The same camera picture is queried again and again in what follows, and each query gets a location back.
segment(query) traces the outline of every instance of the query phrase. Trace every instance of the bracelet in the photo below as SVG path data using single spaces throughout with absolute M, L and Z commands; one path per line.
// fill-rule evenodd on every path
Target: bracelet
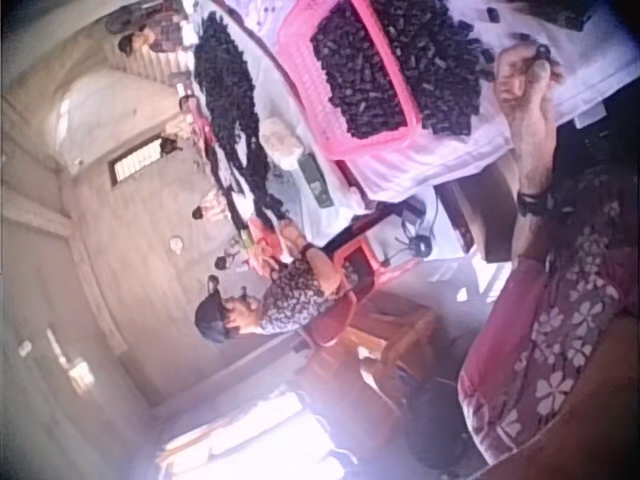
M 305 243 L 300 249 L 300 256 L 304 258 L 307 255 L 307 252 L 312 248 L 316 248 L 316 246 L 313 243 L 310 243 L 310 242 Z
M 554 198 L 550 191 L 538 195 L 518 192 L 516 204 L 518 213 L 521 216 L 533 215 L 542 217 L 553 210 Z

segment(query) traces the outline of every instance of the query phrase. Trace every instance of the black hair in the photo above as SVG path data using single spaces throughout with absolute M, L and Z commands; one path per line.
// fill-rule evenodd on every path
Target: black hair
M 216 288 L 196 308 L 196 328 L 210 342 L 224 343 L 234 335 L 233 330 L 225 326 L 228 315 L 229 310 L 222 303 L 220 291 Z
M 194 220 L 202 220 L 204 218 L 202 207 L 200 205 L 193 209 L 193 212 L 191 212 L 191 218 Z
M 227 269 L 227 258 L 222 255 L 218 258 L 216 258 L 216 261 L 213 262 L 213 266 L 216 267 L 216 270 L 226 270 Z
M 184 108 L 187 106 L 190 99 L 196 98 L 196 96 L 192 93 L 185 93 L 178 99 L 178 108 L 181 112 L 184 111 Z
M 173 152 L 177 150 L 182 150 L 178 147 L 178 140 L 175 138 L 169 138 L 162 136 L 160 137 L 160 154 L 161 156 L 171 155 Z
M 133 33 L 127 33 L 120 37 L 118 41 L 118 50 L 130 57 L 133 53 Z

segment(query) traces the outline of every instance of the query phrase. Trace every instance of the wooden chair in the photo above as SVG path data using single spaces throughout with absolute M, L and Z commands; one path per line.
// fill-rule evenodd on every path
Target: wooden chair
M 333 262 L 338 268 L 342 269 L 346 261 L 356 270 L 358 284 L 351 288 L 343 277 L 342 285 L 347 293 L 306 327 L 306 333 L 311 340 L 322 347 L 333 345 L 345 332 L 358 305 L 365 302 L 381 285 L 413 268 L 420 259 L 415 258 L 399 266 L 388 267 L 378 259 L 363 234 L 334 253 Z

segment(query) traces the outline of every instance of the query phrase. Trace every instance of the white container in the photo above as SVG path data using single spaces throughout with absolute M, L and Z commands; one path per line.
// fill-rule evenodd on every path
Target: white container
M 283 170 L 298 168 L 304 147 L 279 118 L 271 117 L 260 122 L 260 143 Z

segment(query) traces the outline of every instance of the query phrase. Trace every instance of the floral dress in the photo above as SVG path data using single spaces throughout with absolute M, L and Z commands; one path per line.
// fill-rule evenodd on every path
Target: floral dress
M 358 281 L 348 263 L 345 276 L 351 286 Z M 262 297 L 260 327 L 266 334 L 295 330 L 326 312 L 338 298 L 325 296 L 307 259 L 298 257 L 277 273 Z
M 555 418 L 611 320 L 638 315 L 637 176 L 598 167 L 557 191 L 546 265 L 512 272 L 458 382 L 490 463 Z

